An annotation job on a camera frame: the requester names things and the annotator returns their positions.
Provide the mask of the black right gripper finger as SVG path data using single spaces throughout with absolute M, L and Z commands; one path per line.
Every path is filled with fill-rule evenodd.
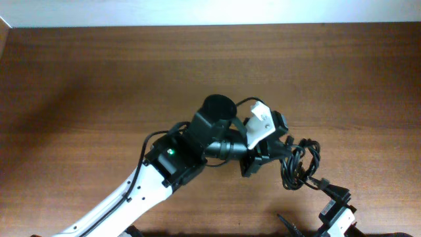
M 342 205 L 347 205 L 351 199 L 350 190 L 341 186 L 329 184 L 324 188 L 324 193 Z
M 287 221 L 283 216 L 281 216 L 279 213 L 277 214 L 277 217 L 279 220 L 285 225 L 285 227 L 288 229 L 290 235 L 292 237 L 305 237 L 303 233 L 292 223 Z

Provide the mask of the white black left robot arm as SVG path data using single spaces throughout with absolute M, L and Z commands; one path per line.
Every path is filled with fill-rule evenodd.
M 261 100 L 251 116 L 237 117 L 238 104 L 225 95 L 208 96 L 191 121 L 158 131 L 150 151 L 141 151 L 133 173 L 100 204 L 59 236 L 120 236 L 134 221 L 166 200 L 207 167 L 210 158 L 239 161 L 250 177 L 263 164 L 286 158 L 291 148 L 285 117 Z

